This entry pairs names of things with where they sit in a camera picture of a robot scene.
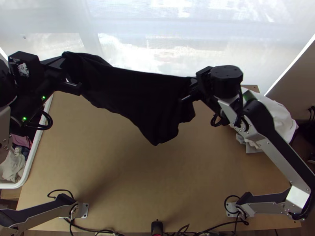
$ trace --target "wall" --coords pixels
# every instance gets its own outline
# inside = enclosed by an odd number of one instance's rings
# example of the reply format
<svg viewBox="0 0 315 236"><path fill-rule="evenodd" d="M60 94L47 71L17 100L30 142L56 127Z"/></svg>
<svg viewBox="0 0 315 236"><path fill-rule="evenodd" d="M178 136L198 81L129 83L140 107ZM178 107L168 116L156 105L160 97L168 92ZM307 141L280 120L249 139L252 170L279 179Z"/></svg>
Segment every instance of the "wall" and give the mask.
<svg viewBox="0 0 315 236"><path fill-rule="evenodd" d="M308 120L315 105L315 37L266 96L282 103L296 120Z"/></svg>

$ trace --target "white towel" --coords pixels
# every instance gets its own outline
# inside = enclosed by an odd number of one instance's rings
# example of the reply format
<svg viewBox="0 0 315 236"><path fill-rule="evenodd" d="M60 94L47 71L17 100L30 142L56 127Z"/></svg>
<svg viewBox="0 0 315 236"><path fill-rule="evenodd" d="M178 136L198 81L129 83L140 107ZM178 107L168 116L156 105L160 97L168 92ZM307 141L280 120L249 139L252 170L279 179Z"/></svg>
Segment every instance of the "white towel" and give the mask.
<svg viewBox="0 0 315 236"><path fill-rule="evenodd" d="M25 156L21 153L21 148L10 149L7 158L0 164L0 179L12 181L20 180L17 173L25 166Z"/></svg>

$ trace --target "floor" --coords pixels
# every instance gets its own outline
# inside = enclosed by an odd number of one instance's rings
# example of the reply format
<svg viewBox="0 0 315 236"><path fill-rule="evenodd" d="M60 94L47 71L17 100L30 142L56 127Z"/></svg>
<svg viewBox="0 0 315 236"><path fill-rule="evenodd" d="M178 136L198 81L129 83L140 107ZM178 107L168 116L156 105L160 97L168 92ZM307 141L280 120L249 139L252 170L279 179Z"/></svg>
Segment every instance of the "floor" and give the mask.
<svg viewBox="0 0 315 236"><path fill-rule="evenodd" d="M307 161L310 152L315 151L314 147L307 143L304 138L297 135L293 141L292 147L301 156L302 159ZM309 167L315 171L315 165L309 164ZM313 236L315 232L315 209L313 209L307 220L302 223L301 228L294 229L278 229L275 230L255 230L255 231L240 231L237 236ZM93 236L94 233L89 232L74 232L74 236ZM150 233L129 233L126 236L150 236ZM220 235L231 236L231 232L220 232ZM24 232L24 236L70 236L69 232L51 232L51 231L34 231L28 230Z"/></svg>

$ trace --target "black cloth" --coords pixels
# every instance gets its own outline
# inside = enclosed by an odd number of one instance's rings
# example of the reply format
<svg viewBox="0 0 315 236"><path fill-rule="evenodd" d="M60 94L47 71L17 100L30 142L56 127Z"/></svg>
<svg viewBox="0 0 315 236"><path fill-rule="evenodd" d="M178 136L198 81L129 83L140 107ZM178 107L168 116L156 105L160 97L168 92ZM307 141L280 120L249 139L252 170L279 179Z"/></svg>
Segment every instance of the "black cloth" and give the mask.
<svg viewBox="0 0 315 236"><path fill-rule="evenodd" d="M145 73L112 67L99 56L64 52L70 82L82 83L82 95L94 106L131 120L142 134L158 145L178 134L178 124L195 116L188 95L190 78Z"/></svg>

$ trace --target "pink cloth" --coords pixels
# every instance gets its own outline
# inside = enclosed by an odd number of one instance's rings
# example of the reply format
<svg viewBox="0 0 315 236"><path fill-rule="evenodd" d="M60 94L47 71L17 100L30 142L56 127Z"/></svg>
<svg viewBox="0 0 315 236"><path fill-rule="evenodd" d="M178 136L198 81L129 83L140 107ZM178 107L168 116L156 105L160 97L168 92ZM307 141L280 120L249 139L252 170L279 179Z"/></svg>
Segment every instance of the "pink cloth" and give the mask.
<svg viewBox="0 0 315 236"><path fill-rule="evenodd" d="M21 137L21 136L14 135L14 134L11 134L11 135L12 135L12 142L14 144L24 146L24 147L31 149L32 141L27 136Z"/></svg>

